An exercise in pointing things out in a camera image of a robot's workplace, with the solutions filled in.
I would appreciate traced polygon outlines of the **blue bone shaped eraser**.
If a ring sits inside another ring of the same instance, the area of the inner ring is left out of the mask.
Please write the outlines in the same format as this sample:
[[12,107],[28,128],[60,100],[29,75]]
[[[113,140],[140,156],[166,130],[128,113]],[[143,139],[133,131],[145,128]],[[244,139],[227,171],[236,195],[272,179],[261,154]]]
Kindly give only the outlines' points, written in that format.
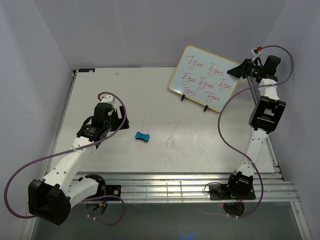
[[150,135],[137,131],[135,134],[135,139],[147,143],[150,140]]

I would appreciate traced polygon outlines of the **yellow framed whiteboard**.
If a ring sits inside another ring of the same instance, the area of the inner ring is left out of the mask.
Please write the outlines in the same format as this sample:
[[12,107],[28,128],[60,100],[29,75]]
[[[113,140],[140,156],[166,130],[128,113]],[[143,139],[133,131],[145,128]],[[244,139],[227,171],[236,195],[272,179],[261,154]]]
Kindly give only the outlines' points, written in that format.
[[238,62],[188,45],[176,66],[168,88],[219,113],[233,95],[239,78],[227,71]]

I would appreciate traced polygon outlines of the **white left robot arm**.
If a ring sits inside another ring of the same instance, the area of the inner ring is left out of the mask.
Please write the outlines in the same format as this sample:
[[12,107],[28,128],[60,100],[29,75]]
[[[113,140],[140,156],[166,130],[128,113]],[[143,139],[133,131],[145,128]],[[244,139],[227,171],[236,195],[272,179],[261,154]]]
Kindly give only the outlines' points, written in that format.
[[62,159],[42,179],[34,179],[29,184],[28,210],[31,215],[61,225],[78,203],[106,196],[106,182],[97,174],[88,174],[72,183],[101,143],[129,127],[124,104],[115,107],[119,97],[101,92],[98,100],[93,115],[83,122]]

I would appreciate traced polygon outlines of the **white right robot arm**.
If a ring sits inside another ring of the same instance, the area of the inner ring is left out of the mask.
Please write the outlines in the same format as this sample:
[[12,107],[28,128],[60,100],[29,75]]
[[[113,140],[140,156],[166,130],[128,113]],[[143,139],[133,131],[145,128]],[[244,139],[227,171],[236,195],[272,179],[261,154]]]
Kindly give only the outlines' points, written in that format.
[[248,122],[251,133],[244,154],[250,159],[245,159],[230,175],[226,185],[226,194],[232,199],[242,198],[254,192],[254,173],[260,151],[269,134],[278,126],[286,108],[286,103],[278,96],[276,86],[278,79],[275,77],[281,59],[269,55],[265,63],[260,66],[259,60],[259,57],[255,60],[245,59],[240,65],[227,71],[236,78],[255,78],[260,92],[260,98]]

